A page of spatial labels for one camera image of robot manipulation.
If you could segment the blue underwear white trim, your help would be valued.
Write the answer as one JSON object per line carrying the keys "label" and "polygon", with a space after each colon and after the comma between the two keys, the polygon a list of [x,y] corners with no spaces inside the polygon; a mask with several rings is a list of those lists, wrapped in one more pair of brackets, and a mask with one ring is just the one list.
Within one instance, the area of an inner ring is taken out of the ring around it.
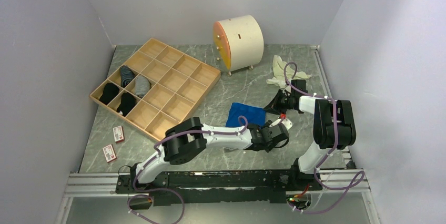
{"label": "blue underwear white trim", "polygon": [[260,107],[249,106],[241,103],[232,103],[229,110],[226,127],[240,127],[238,117],[244,116],[248,123],[263,126],[266,122],[266,112]]}

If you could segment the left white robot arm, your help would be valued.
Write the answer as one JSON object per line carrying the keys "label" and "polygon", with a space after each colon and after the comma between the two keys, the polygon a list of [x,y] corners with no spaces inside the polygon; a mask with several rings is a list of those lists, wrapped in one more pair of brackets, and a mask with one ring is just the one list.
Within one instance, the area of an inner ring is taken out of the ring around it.
{"label": "left white robot arm", "polygon": [[129,185],[136,192],[145,192],[170,165],[185,164],[206,148],[270,152],[289,140],[292,124],[287,119],[259,126],[239,116],[239,122],[240,127],[214,127],[193,117],[167,130],[165,138],[154,145],[155,152],[135,165]]}

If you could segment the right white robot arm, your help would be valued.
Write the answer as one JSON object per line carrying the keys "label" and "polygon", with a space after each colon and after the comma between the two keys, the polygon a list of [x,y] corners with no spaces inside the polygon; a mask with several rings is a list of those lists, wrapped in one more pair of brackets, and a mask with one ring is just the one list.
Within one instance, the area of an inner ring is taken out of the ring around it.
{"label": "right white robot arm", "polygon": [[313,143],[297,159],[298,170],[289,175],[289,183],[294,189],[303,189],[309,183],[309,174],[313,175],[331,155],[355,143],[351,102],[331,101],[328,97],[308,94],[305,80],[292,80],[263,109],[281,117],[288,110],[313,115]]}

